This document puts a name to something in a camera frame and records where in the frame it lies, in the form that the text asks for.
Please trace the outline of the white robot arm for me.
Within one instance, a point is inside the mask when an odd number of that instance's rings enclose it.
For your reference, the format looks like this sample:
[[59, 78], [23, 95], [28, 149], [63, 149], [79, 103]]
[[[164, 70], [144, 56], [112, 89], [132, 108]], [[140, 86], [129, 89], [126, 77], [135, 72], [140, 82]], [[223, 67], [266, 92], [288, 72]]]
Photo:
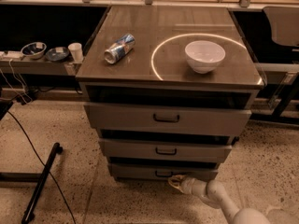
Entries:
[[218, 180], [205, 182], [187, 175], [173, 175], [168, 178], [168, 183], [180, 192], [196, 196], [204, 204], [220, 209], [228, 224], [271, 224], [258, 210], [238, 208]]

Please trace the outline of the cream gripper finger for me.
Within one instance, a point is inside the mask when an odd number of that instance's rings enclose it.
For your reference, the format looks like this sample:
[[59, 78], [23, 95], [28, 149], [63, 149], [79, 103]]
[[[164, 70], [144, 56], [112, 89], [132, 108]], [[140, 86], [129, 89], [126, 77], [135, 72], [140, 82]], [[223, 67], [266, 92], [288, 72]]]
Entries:
[[186, 175], [173, 175], [168, 178], [168, 184], [173, 187], [174, 189], [178, 189], [182, 193], [187, 192], [186, 188]]

